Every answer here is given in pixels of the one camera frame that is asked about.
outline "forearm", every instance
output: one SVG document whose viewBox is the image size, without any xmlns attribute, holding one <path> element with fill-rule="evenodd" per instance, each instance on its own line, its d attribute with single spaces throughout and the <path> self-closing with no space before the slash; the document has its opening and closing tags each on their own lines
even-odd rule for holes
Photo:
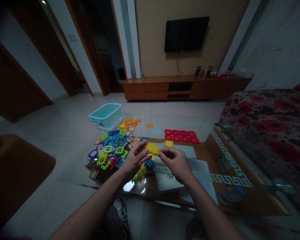
<svg viewBox="0 0 300 240">
<path fill-rule="evenodd" d="M 198 209 L 209 239 L 244 239 L 193 175 L 185 182 L 185 186 Z"/>
<path fill-rule="evenodd" d="M 118 170 L 114 173 L 53 233 L 50 239 L 89 239 L 100 226 L 125 184 L 125 178 L 123 171 Z"/>
</svg>

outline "bottle cap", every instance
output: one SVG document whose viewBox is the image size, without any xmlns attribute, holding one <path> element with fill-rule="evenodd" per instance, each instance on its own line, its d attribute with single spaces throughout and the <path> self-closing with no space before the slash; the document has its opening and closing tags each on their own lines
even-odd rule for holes
<svg viewBox="0 0 300 240">
<path fill-rule="evenodd" d="M 242 187 L 236 187 L 236 190 L 237 190 L 237 192 L 240 193 L 241 195 L 245 195 L 245 194 L 246 194 L 246 192 L 243 190 Z"/>
</svg>

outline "greek key pattern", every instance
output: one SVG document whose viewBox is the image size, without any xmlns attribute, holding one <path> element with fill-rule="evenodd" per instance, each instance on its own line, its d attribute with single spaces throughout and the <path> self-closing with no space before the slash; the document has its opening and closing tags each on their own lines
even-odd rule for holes
<svg viewBox="0 0 300 240">
<path fill-rule="evenodd" d="M 221 175 L 221 174 L 214 174 L 214 173 L 204 173 L 204 172 L 198 172 L 198 171 L 192 171 L 193 175 L 196 177 L 196 179 L 202 179 L 206 181 L 211 182 L 217 182 L 217 183 L 224 183 L 224 184 L 230 184 L 235 186 L 243 186 L 243 187 L 252 187 L 251 182 L 246 177 L 246 175 L 242 172 L 241 168 L 238 166 L 234 158 L 231 156 L 230 152 L 227 150 L 226 146 L 223 145 L 223 142 L 220 140 L 218 135 L 215 133 L 214 130 L 211 131 L 211 135 L 217 142 L 218 146 L 228 159 L 229 163 L 233 167 L 234 171 L 237 174 L 237 177 L 234 176 L 227 176 L 227 175 Z M 169 178 L 173 178 L 173 174 L 170 171 L 168 167 L 162 167 L 162 166 L 155 166 L 153 171 L 155 173 L 162 173 L 167 174 Z"/>
</svg>

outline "light blue plastic bin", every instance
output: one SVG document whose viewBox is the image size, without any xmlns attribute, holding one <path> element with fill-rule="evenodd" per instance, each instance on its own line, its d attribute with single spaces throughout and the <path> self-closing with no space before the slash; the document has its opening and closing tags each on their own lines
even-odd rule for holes
<svg viewBox="0 0 300 240">
<path fill-rule="evenodd" d="M 97 123 L 97 128 L 102 131 L 112 131 L 123 119 L 121 104 L 107 103 L 89 114 L 91 122 Z"/>
</svg>

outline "tv screen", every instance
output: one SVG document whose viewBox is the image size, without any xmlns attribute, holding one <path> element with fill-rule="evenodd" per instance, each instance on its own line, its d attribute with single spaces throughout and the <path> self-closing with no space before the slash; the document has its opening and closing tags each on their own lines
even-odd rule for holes
<svg viewBox="0 0 300 240">
<path fill-rule="evenodd" d="M 200 50 L 210 17 L 167 21 L 164 52 Z"/>
</svg>

